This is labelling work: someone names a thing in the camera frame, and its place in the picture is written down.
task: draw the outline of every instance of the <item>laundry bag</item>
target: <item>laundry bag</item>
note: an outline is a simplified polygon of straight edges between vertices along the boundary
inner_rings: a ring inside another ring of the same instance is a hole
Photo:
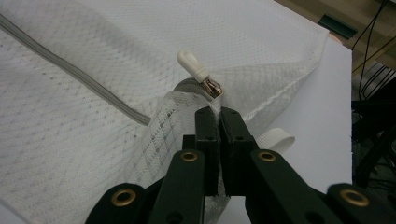
[[[327,33],[271,0],[0,1],[0,204],[26,223],[84,223],[108,189],[164,177],[205,106],[238,111],[259,137]],[[180,88],[182,49],[221,96]]]

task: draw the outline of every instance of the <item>white mesh fabric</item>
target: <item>white mesh fabric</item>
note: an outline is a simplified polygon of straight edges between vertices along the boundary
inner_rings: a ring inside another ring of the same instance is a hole
[[[3,0],[0,13],[153,118],[136,124],[1,32],[0,198],[32,223],[82,223],[114,185],[163,177],[193,133],[193,112],[208,105],[165,96],[188,77],[180,49],[200,58],[223,105],[259,136],[315,68],[327,34],[269,0]],[[206,222],[227,201],[216,200],[206,200]]]

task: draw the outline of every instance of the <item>white table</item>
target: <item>white table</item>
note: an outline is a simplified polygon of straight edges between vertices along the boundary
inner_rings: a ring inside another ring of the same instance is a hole
[[[322,192],[352,182],[351,64],[351,51],[329,38],[318,68],[269,128],[296,137],[283,156],[310,187]],[[250,223],[245,197],[232,197],[218,223]]]

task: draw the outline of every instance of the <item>metal zipper slider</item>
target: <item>metal zipper slider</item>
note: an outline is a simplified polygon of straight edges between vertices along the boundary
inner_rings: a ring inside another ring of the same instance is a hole
[[[190,73],[192,77],[204,88],[211,97],[216,98],[222,95],[222,89],[219,83],[210,79],[204,65],[195,57],[194,54],[187,50],[181,50],[177,54],[178,63]]]

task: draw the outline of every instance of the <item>zipper pull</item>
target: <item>zipper pull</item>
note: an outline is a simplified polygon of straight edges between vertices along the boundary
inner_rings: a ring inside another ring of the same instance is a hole
[[[209,78],[209,73],[206,68],[193,53],[187,50],[181,50],[177,54],[177,61],[195,78],[195,80],[197,80],[207,94],[213,98],[222,95],[220,84]]]

